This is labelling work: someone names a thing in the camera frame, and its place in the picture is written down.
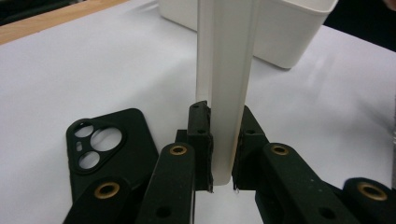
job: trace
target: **white tube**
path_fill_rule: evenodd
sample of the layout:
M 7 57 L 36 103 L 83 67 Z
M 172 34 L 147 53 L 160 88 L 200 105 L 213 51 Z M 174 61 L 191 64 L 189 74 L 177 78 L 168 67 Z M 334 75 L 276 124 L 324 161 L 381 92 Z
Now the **white tube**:
M 209 99 L 211 94 L 215 185 L 225 185 L 231 178 L 259 8 L 260 0 L 199 4 L 197 99 Z
M 198 1 L 198 54 L 196 102 L 207 101 L 211 106 L 213 73 L 213 0 Z

